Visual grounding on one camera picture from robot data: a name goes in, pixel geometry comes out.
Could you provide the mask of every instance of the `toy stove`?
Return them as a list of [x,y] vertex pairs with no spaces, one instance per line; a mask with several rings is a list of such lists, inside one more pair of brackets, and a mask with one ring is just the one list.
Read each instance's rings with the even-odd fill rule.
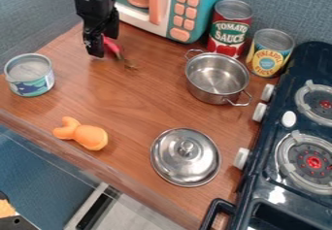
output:
[[244,170],[237,205],[214,199],[201,230],[217,213],[231,230],[332,229],[332,46],[299,46],[276,88],[268,84],[253,119],[262,122]]

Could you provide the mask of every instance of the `stove knob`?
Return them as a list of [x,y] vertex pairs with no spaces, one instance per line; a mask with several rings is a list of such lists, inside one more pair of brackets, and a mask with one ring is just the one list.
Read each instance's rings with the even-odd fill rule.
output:
[[252,120],[260,122],[263,119],[263,116],[265,115],[267,106],[264,103],[258,103],[256,106],[256,109],[254,110]]
[[249,154],[250,151],[247,148],[240,148],[236,154],[233,165],[238,169],[243,170],[248,160]]
[[286,111],[282,116],[282,125],[284,127],[292,127],[296,123],[296,114],[293,111]]
[[269,102],[274,90],[275,90],[274,85],[266,84],[263,89],[262,95],[260,96],[260,99],[264,102]]

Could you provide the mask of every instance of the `red burner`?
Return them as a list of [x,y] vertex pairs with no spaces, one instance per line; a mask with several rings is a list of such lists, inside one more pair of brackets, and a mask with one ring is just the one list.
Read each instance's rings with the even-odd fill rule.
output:
[[332,109],[332,103],[328,100],[320,101],[320,106],[324,109]]
[[316,156],[310,156],[307,158],[307,163],[310,167],[314,169],[320,169],[321,168],[321,160],[319,157]]

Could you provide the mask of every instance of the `wooden countertop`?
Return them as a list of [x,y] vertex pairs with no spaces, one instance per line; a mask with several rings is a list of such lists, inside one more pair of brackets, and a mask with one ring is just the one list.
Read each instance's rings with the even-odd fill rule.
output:
[[[153,207],[186,228],[198,228],[213,199],[234,201],[241,176],[232,167],[234,157],[239,148],[252,146],[259,129],[252,113],[265,83],[276,80],[251,76],[248,92],[253,100],[248,107],[209,105],[192,97],[185,86],[183,55],[188,49],[201,49],[201,44],[182,45],[124,23],[119,41],[127,59],[139,65],[138,71],[89,56],[78,25],[38,51],[53,63],[55,87],[42,96],[23,98],[10,91],[2,75],[1,108],[49,133],[66,115],[105,128],[111,141],[101,151],[69,143],[174,203],[185,211],[187,221],[168,212],[165,205]],[[163,131],[177,127],[201,131],[218,145],[222,167],[210,183],[183,188],[152,169],[151,143]]]

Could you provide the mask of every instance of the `toy microwave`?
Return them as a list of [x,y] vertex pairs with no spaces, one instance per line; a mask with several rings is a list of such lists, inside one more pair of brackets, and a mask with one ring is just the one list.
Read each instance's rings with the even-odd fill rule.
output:
[[192,43],[206,30],[218,0],[116,0],[120,20],[169,39]]

